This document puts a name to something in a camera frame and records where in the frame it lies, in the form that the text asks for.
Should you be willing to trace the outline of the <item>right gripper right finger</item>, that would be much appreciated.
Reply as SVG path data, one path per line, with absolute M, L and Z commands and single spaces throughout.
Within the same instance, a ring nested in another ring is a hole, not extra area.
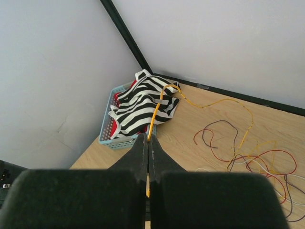
M 153 229 L 286 229 L 274 188 L 256 173 L 189 172 L 148 143 Z

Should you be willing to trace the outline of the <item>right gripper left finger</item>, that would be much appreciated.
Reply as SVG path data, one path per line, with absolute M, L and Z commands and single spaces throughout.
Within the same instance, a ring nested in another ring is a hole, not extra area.
M 143 229 L 146 134 L 108 169 L 28 169 L 0 211 L 3 229 Z

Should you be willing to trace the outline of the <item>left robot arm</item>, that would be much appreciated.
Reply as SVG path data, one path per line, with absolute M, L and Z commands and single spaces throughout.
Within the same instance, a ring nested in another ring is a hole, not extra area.
M 24 170 L 27 168 L 3 160 L 0 161 L 0 207 L 3 206 L 12 183 Z

